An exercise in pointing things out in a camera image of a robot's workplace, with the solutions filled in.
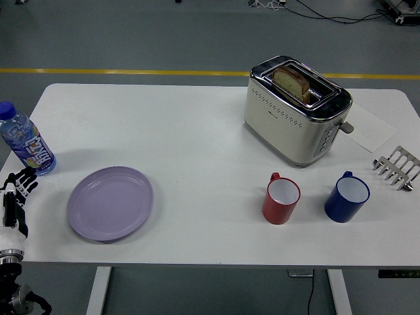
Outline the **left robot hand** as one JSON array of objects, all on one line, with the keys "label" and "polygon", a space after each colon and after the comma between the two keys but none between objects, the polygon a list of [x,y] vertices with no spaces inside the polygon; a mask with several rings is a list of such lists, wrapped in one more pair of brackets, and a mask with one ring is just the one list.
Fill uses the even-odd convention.
[{"label": "left robot hand", "polygon": [[23,250],[22,243],[28,237],[24,206],[37,186],[35,169],[27,167],[10,173],[1,187],[1,250]]}]

